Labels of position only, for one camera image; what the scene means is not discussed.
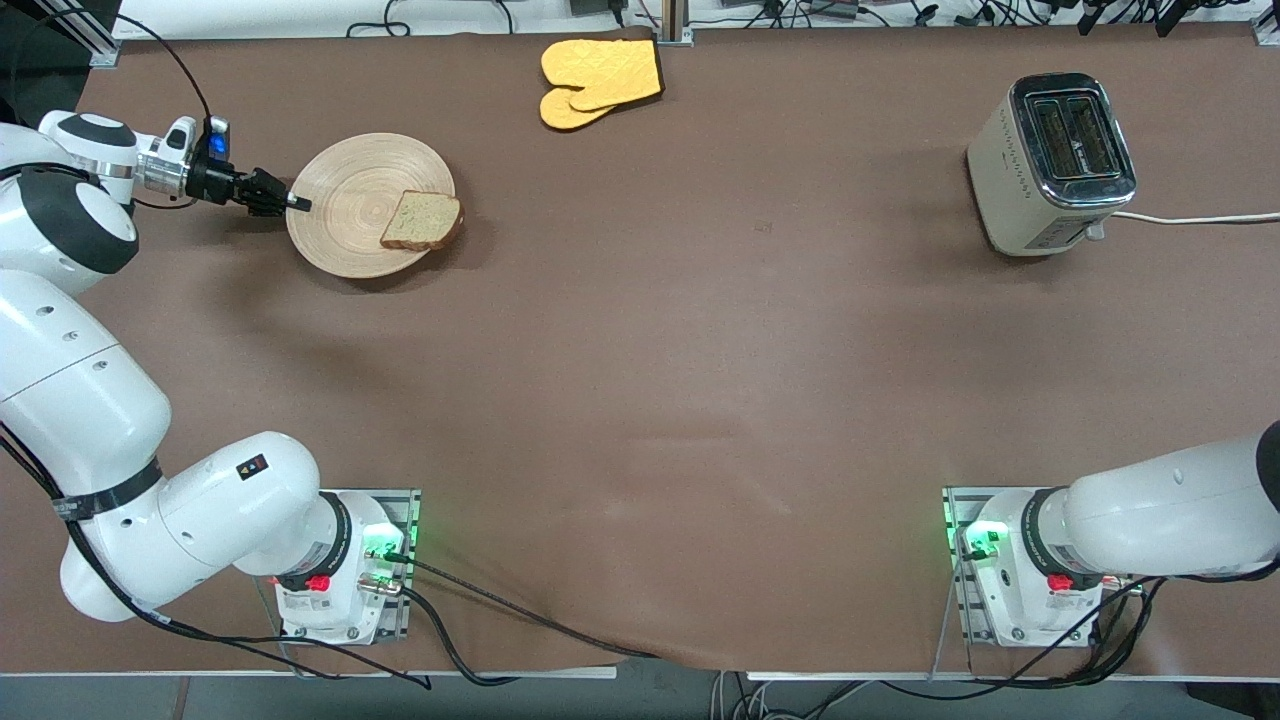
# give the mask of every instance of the tabletop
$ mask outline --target tabletop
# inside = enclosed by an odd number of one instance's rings
[[[293,177],[403,133],[449,164],[467,227],[349,282],[283,222],[140,209],[137,259],[81,300],[169,395],[170,474],[280,430],[325,487],[421,488],[421,559],[584,632],[701,667],[911,674],[947,597],[943,487],[1062,484],[1276,419],[1274,225],[1112,220],[1015,261],[963,161],[1015,79],[1078,70],[1124,128],[1130,209],[1275,210],[1280,55],[1245,26],[699,32],[662,50],[660,101],[568,135],[538,118],[554,40],[177,45],[238,167]],[[198,114],[141,42],[81,109],[145,132]],[[79,616],[65,533],[0,474],[0,670],[271,667]],[[1170,583],[1126,670],[1274,676],[1280,588],[1245,585]],[[477,669],[616,660],[422,587]],[[234,570],[166,611],[271,630]],[[448,667],[417,616],[370,653]],[[954,621],[943,667],[965,669]]]

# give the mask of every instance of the bread slice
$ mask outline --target bread slice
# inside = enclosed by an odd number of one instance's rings
[[[380,242],[383,247],[415,252],[443,250],[461,228],[462,201],[457,197],[406,190]]]

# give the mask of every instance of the yellow oven mitt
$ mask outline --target yellow oven mitt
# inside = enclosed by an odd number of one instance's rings
[[[557,129],[576,123],[581,127],[596,118],[564,113],[607,113],[662,92],[662,73],[652,40],[564,40],[543,53],[543,74],[557,87],[543,97],[543,120]],[[580,88],[558,92],[564,88]]]

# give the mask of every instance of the cable connector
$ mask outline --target cable connector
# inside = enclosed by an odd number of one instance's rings
[[[394,578],[379,578],[367,573],[356,579],[356,587],[384,597],[398,597],[399,593],[404,592],[404,583]]]

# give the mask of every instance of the round wooden board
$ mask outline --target round wooden board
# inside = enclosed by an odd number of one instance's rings
[[[292,190],[311,200],[310,213],[285,214],[293,245],[312,265],[343,278],[389,275],[426,255],[378,243],[406,190],[454,195],[453,176],[435,150],[387,132],[325,149]]]

